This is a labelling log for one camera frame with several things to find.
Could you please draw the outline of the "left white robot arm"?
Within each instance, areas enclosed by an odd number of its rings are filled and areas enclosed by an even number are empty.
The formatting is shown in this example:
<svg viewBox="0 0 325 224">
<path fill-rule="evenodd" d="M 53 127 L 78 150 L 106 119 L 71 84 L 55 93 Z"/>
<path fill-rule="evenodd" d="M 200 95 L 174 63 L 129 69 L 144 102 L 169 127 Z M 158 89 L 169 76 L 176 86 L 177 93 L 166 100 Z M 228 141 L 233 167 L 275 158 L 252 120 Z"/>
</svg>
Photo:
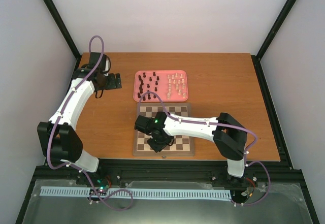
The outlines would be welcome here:
<svg viewBox="0 0 325 224">
<path fill-rule="evenodd" d="M 110 58 L 99 52 L 90 53 L 89 62 L 76 69 L 62 104 L 47 121 L 40 122 L 37 133 L 43 155 L 48 161 L 58 160 L 64 166 L 76 166 L 88 172 L 93 184 L 105 181 L 106 172 L 99 168 L 99 159 L 83 148 L 76 126 L 88 99 L 99 99 L 105 90 L 121 88 L 119 73 L 110 73 Z"/>
</svg>

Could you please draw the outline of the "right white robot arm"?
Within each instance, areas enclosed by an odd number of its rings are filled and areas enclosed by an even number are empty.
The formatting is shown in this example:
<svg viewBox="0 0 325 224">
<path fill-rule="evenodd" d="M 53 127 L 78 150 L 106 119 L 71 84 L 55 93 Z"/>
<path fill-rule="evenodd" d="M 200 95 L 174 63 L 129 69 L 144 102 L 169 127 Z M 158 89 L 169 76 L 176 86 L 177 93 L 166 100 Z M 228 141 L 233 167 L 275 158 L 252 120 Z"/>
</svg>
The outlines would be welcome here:
<svg viewBox="0 0 325 224">
<path fill-rule="evenodd" d="M 156 153 L 171 146 L 176 136 L 189 136 L 213 142 L 227 160 L 227 173 L 244 175 L 244 149 L 247 131 L 233 117 L 221 113 L 218 117 L 193 118 L 157 112 L 154 118 L 139 115 L 135 130 L 149 136 L 148 145 Z"/>
</svg>

